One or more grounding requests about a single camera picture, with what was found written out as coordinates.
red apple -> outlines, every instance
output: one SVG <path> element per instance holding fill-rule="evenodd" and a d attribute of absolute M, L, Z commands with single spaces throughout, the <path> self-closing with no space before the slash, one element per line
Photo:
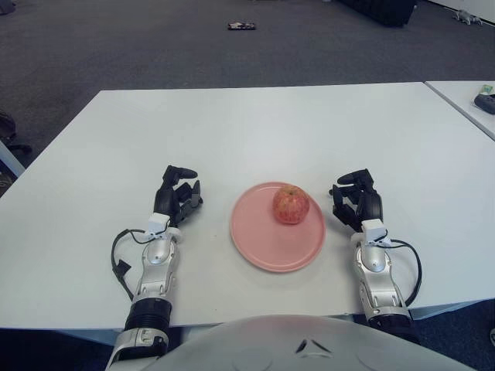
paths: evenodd
<path fill-rule="evenodd" d="M 301 223 L 309 211 L 309 196 L 295 185 L 284 185 L 273 197 L 273 213 L 282 223 Z"/>

pink plate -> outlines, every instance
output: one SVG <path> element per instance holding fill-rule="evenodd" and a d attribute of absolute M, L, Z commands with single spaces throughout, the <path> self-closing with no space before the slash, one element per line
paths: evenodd
<path fill-rule="evenodd" d="M 254 186 L 237 201 L 230 219 L 230 234 L 243 257 L 272 272 L 296 271 L 308 265 L 322 249 L 325 220 L 309 197 L 306 218 L 299 224 L 283 224 L 271 210 L 273 196 L 286 183 Z"/>

gray carpet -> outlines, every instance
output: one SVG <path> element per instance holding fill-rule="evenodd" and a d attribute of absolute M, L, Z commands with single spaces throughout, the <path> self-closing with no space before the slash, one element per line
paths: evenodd
<path fill-rule="evenodd" d="M 18 0 L 0 17 L 0 107 L 28 165 L 103 89 L 494 80 L 495 28 L 451 16 L 420 2 L 393 29 L 320 0 Z"/>

robotic arm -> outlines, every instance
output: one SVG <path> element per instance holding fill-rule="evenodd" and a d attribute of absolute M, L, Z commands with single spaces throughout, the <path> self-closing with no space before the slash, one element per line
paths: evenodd
<path fill-rule="evenodd" d="M 381 197 L 373 188 L 374 182 L 367 169 L 344 175 L 337 183 L 345 186 L 333 185 L 329 191 L 333 196 L 333 214 L 356 231 L 351 237 L 351 246 L 355 249 L 353 263 L 368 325 L 419 344 L 408 310 L 421 284 L 422 269 L 418 254 L 408 243 L 391 240 L 387 236 Z M 344 197 L 356 205 L 355 211 L 343 203 Z M 385 251 L 403 246 L 412 249 L 418 262 L 418 281 L 406 301 L 392 278 L 392 259 Z"/>
<path fill-rule="evenodd" d="M 162 186 L 155 195 L 148 229 L 124 230 L 115 238 L 111 252 L 113 272 L 127 291 L 132 306 L 124 331 L 117 337 L 107 369 L 122 369 L 126 363 L 124 361 L 131 359 L 133 363 L 140 359 L 147 364 L 167 352 L 173 272 L 179 253 L 177 244 L 182 239 L 177 225 L 203 203 L 200 181 L 196 181 L 193 187 L 187 182 L 177 189 L 174 186 L 180 179 L 196 177 L 197 174 L 187 168 L 167 167 Z M 135 294 L 130 292 L 124 279 L 131 266 L 123 260 L 116 264 L 114 259 L 118 241 L 129 233 L 136 243 L 146 245 L 142 253 L 143 273 Z M 138 240 L 134 233 L 144 234 L 145 239 Z"/>

white table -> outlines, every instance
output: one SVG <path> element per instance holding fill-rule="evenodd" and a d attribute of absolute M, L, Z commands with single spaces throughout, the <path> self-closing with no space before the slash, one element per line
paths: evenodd
<path fill-rule="evenodd" d="M 351 230 L 329 215 L 336 179 L 368 167 L 390 234 L 415 245 L 414 307 L 495 297 L 494 143 L 423 83 L 102 91 L 0 199 L 0 327 L 121 328 L 130 302 L 114 236 L 143 228 L 168 164 L 198 171 L 203 208 L 181 228 L 174 325 L 361 311 Z M 306 268 L 272 274 L 230 240 L 237 197 L 260 182 L 304 188 L 327 237 Z M 142 247 L 118 252 L 141 274 Z M 416 266 L 393 252 L 407 296 Z"/>
<path fill-rule="evenodd" d="M 427 81 L 426 84 L 495 141 L 495 115 L 473 103 L 481 87 L 486 84 L 495 88 L 495 81 Z"/>

